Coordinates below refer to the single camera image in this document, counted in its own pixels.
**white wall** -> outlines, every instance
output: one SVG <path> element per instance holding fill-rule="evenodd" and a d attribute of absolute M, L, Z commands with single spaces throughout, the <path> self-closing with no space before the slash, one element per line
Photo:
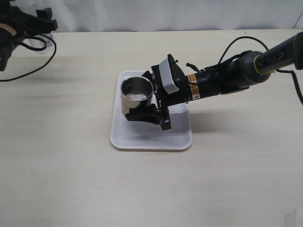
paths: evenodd
<path fill-rule="evenodd" d="M 18 5 L 31 13 L 52 7 L 60 31 L 286 29 L 303 23 L 303 0 L 25 0 Z"/>

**yellow label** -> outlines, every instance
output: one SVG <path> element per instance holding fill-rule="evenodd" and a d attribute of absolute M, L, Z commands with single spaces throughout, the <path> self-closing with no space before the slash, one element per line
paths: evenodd
<path fill-rule="evenodd" d="M 9 33 L 11 33 L 12 36 L 17 35 L 17 32 L 15 31 L 15 29 L 13 29 L 11 26 L 8 26 L 6 24 L 0 24 L 0 28 L 7 30 Z"/>
<path fill-rule="evenodd" d="M 191 74 L 188 76 L 188 80 L 191 83 L 196 83 L 197 79 L 196 79 L 196 75 L 195 74 Z M 190 90 L 191 90 L 191 94 L 193 97 L 193 100 L 199 99 L 200 98 L 200 92 L 199 92 L 199 87 L 197 85 L 190 85 Z"/>

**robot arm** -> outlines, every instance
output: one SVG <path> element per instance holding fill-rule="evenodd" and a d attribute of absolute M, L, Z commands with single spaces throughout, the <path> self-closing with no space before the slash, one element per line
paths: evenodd
<path fill-rule="evenodd" d="M 57 30 L 50 8 L 37 10 L 37 17 L 11 6 L 9 0 L 0 2 L 0 71 L 4 71 L 12 52 L 28 37 L 49 34 Z"/>
<path fill-rule="evenodd" d="M 303 32 L 266 51 L 246 51 L 217 65 L 184 75 L 171 54 L 159 65 L 152 66 L 152 72 L 142 76 L 154 87 L 156 104 L 136 107 L 126 114 L 128 121 L 158 124 L 162 130 L 171 129 L 169 106 L 198 99 L 240 92 L 250 86 L 269 79 L 272 71 L 294 64 L 303 69 Z"/>

